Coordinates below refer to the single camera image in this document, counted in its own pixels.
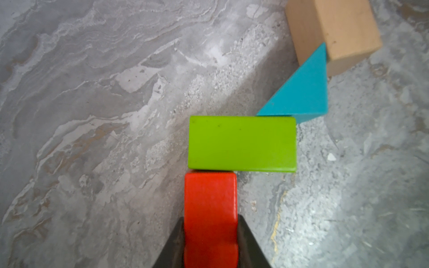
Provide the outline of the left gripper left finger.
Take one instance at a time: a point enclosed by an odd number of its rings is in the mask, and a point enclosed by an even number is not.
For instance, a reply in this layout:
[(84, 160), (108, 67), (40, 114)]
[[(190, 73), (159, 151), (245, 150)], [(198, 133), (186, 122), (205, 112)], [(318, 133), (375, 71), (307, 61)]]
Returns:
[(152, 268), (184, 268), (184, 217), (179, 218)]

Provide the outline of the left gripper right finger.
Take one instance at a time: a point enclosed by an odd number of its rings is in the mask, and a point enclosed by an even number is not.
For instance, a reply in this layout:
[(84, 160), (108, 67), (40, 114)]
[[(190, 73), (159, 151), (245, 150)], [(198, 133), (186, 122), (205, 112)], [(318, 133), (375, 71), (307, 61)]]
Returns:
[(271, 268), (244, 217), (238, 215), (238, 268)]

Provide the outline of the red block pair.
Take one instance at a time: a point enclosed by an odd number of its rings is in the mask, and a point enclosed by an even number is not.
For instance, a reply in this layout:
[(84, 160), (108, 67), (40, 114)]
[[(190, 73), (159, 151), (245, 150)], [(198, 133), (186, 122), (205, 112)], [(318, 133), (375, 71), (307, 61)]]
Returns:
[(196, 172), (184, 178), (184, 265), (238, 265), (237, 178), (233, 172)]

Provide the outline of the green block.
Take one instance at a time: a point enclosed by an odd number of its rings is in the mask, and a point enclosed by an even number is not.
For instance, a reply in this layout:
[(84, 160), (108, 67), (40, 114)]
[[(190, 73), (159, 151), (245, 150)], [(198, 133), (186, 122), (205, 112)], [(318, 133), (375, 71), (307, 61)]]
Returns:
[(195, 170), (297, 170), (293, 117), (191, 116), (188, 167)]

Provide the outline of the natural wood block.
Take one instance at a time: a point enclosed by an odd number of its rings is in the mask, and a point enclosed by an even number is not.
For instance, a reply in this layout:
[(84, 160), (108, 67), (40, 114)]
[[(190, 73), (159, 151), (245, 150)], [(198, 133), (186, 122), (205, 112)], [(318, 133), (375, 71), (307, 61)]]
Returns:
[(369, 1), (288, 1), (285, 13), (299, 64), (325, 44), (329, 77), (383, 46)]

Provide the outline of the teal triangle block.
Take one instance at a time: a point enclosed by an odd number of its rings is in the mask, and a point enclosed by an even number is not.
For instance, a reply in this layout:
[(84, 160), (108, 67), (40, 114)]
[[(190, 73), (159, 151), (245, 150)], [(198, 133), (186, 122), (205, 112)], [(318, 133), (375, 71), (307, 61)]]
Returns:
[(304, 123), (328, 113), (327, 55), (322, 43), (267, 101), (257, 116), (289, 116)]

